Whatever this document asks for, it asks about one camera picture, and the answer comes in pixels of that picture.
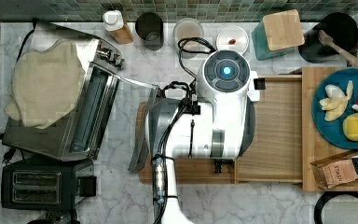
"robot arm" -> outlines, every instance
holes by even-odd
[[[188,105],[169,98],[147,113],[145,132],[153,157],[155,223],[191,223],[177,200],[175,158],[235,159],[250,145],[243,143],[245,135],[252,142],[253,131],[247,128],[249,74],[249,65],[238,53],[217,51],[207,58],[197,77],[197,113],[186,113]]]

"wooden spoon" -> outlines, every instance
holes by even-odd
[[[340,55],[342,55],[344,58],[346,58],[348,61],[350,61],[353,65],[358,67],[358,58],[354,57],[353,55],[349,54],[345,49],[340,48],[335,43],[333,43],[333,38],[328,35],[325,31],[320,30],[319,31],[319,39],[321,40],[321,43],[323,45],[327,45],[330,48],[334,49],[336,52],[338,52]]]

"white bottle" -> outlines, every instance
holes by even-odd
[[[118,44],[128,44],[133,41],[129,25],[123,20],[118,10],[108,11],[103,14],[103,23]]]

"white container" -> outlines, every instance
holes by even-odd
[[[191,18],[184,18],[179,20],[179,22],[177,22],[175,27],[173,28],[173,38],[175,39],[174,43],[175,43],[176,53],[179,54],[179,47],[178,47],[179,40],[186,37],[203,37],[203,35],[204,35],[204,31],[199,21]],[[185,45],[184,49],[200,51],[202,50],[202,47],[197,42],[189,41]],[[182,51],[182,58],[185,59],[193,58],[196,55],[197,55],[196,53],[186,53]]]
[[[217,49],[234,50],[243,55],[249,47],[249,36],[239,26],[228,26],[217,36],[216,47]]]
[[[133,41],[129,25],[123,20],[118,10],[108,11],[103,14],[103,24],[118,42],[118,44],[129,44]]]

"sliced banana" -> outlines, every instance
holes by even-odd
[[[328,98],[346,97],[345,93],[335,85],[327,85],[325,88]]]
[[[347,105],[348,105],[348,101],[342,101],[337,108],[332,110],[327,110],[324,116],[324,120],[333,121],[335,119],[338,119],[345,112]]]
[[[330,103],[322,106],[322,110],[332,110],[337,108],[342,102],[348,101],[347,97],[334,98]]]
[[[321,106],[324,106],[324,105],[329,105],[331,103],[331,99],[330,98],[324,98],[322,100],[319,101],[319,104]]]
[[[353,94],[353,82],[350,81],[347,86],[347,100],[351,99],[352,94]]]
[[[348,101],[353,94],[353,82],[348,82],[347,95],[335,85],[327,85],[324,89],[329,98],[322,99],[319,104],[322,106],[322,110],[326,110],[324,120],[333,121],[338,119],[347,109]]]

